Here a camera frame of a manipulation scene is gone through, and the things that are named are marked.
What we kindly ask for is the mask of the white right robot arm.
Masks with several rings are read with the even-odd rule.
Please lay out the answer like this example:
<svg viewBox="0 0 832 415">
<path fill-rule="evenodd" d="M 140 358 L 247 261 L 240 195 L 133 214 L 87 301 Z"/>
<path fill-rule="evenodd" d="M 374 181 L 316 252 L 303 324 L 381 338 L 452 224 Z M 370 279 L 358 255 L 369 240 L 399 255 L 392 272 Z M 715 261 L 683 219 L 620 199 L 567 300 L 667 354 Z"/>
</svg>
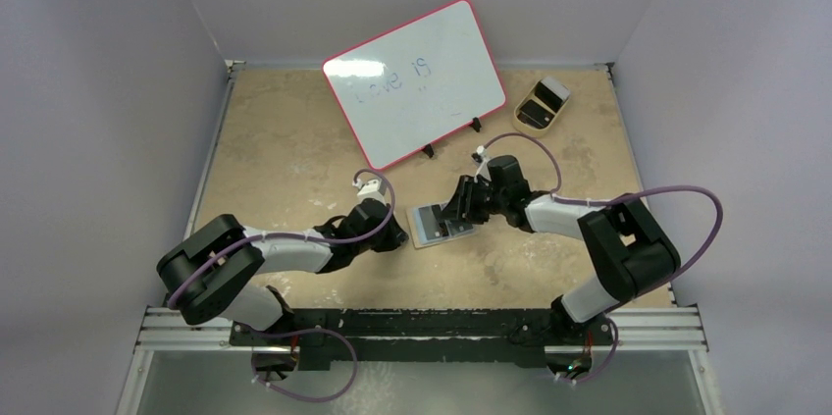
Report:
<svg viewBox="0 0 832 415">
<path fill-rule="evenodd" d="M 533 190 L 519 161 L 501 155 L 484 175 L 463 175 L 440 215 L 472 225 L 499 215 L 525 233 L 555 233 L 581 240 L 594 269 L 591 277 L 555 298 L 550 328 L 565 343 L 584 336 L 590 321 L 660 285 L 677 272 L 676 247 L 640 199 L 569 204 Z"/>
</svg>

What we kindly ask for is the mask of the stack of grey cards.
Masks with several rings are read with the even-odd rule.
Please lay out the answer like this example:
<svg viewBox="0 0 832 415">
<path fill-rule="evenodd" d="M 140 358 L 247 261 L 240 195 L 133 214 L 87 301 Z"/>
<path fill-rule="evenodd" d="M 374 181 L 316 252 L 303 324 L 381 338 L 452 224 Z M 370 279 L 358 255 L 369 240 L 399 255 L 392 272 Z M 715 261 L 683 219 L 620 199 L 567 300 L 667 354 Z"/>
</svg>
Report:
<svg viewBox="0 0 832 415">
<path fill-rule="evenodd" d="M 565 85 L 552 77 L 546 77 L 540 81 L 539 92 L 538 97 L 552 106 L 562 105 L 569 100 L 571 95 L 571 91 Z"/>
</svg>

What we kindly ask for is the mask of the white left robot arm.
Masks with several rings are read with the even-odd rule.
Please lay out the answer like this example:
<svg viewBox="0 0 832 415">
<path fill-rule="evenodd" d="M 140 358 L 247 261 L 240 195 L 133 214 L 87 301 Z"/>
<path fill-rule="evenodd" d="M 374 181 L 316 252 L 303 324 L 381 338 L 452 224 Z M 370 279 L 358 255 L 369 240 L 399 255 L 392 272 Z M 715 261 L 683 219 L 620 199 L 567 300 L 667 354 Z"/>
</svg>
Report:
<svg viewBox="0 0 832 415">
<path fill-rule="evenodd" d="M 222 214 L 163 255 L 156 272 L 168 305 L 192 325 L 222 317 L 254 330 L 267 344 L 291 336 L 294 312 L 259 274 L 298 271 L 328 274 L 344 269 L 365 252 L 392 252 L 408 234 L 392 208 L 364 199 L 346 215 L 300 233 L 266 232 Z"/>
</svg>

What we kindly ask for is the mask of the black credit card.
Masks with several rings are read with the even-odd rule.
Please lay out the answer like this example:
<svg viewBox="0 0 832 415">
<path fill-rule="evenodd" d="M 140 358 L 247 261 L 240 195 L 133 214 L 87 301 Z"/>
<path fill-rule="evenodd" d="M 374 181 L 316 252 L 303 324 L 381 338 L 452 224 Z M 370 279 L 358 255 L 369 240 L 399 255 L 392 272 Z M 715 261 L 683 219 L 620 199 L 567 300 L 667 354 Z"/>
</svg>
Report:
<svg viewBox="0 0 832 415">
<path fill-rule="evenodd" d="M 435 214 L 435 212 L 428 208 L 423 209 L 420 211 L 422 227 L 424 230 L 424 236 L 428 240 L 438 240 L 440 238 L 449 238 L 449 237 L 441 237 L 440 227 L 439 227 L 439 218 Z M 472 233 L 474 231 L 474 227 L 468 224 L 468 233 Z"/>
</svg>

